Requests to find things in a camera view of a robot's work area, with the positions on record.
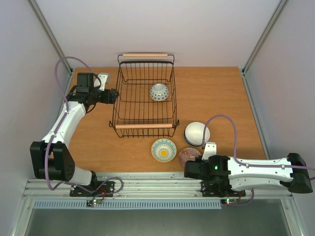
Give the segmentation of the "white bowl with brown diamonds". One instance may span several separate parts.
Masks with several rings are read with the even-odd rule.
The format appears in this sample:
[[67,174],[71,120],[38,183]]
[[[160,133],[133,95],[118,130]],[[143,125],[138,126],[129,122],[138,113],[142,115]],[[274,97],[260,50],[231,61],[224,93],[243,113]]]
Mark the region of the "white bowl with brown diamonds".
[[150,98],[154,101],[161,102],[168,98],[169,89],[163,83],[156,83],[150,89]]

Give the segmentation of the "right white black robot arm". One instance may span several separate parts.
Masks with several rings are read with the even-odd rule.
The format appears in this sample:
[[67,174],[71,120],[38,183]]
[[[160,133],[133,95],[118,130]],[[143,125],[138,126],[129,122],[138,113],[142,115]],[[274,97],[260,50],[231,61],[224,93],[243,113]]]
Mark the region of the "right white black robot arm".
[[201,181],[204,197],[244,197],[245,190],[279,188],[291,193],[313,192],[306,162],[297,153],[274,160],[246,160],[213,155],[187,161],[184,176]]

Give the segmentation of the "red patterned bowl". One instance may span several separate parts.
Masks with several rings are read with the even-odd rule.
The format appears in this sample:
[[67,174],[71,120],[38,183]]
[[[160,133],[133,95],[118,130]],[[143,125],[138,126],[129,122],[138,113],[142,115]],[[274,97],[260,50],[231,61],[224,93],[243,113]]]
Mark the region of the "red patterned bowl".
[[200,155],[200,151],[193,147],[184,148],[179,152],[180,165],[184,168],[187,161],[195,161]]

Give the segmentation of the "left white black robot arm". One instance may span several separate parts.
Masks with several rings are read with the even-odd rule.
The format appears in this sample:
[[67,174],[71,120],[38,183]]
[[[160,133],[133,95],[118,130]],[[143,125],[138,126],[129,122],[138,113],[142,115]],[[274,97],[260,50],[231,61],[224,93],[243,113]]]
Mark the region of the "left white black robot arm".
[[49,133],[30,146],[34,175],[44,179],[51,190],[52,180],[60,184],[77,186],[88,196],[95,195],[102,187],[95,172],[75,165],[68,150],[70,140],[80,120],[92,111],[97,103],[114,104],[119,93],[116,89],[106,89],[109,82],[107,73],[78,73],[77,84],[68,95],[63,109]]

